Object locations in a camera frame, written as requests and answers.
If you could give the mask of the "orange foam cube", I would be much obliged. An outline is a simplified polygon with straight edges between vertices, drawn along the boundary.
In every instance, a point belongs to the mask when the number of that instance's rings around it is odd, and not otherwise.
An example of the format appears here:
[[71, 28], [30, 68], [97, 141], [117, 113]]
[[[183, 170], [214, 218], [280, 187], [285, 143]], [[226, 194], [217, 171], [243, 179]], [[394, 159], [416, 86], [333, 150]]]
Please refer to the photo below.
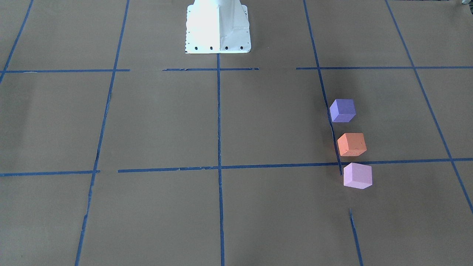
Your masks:
[[345, 133], [337, 139], [337, 146], [342, 157], [360, 156], [368, 150], [363, 133]]

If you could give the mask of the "purple foam cube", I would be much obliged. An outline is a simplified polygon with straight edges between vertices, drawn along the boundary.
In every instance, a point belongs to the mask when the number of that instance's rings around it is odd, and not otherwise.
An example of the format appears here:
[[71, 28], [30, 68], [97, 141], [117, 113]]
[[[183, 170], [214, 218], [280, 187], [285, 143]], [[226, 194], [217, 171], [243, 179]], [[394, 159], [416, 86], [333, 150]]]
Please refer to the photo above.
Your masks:
[[348, 123], [356, 116], [353, 99], [336, 99], [329, 111], [333, 123]]

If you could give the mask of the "pink foam cube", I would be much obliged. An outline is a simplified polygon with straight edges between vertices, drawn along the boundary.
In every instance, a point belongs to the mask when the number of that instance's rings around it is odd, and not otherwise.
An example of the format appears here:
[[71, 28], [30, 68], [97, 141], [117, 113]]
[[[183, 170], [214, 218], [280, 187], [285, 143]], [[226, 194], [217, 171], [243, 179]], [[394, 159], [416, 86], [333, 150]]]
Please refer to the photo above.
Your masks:
[[343, 168], [343, 185], [365, 189], [373, 185], [373, 170], [370, 165], [350, 163]]

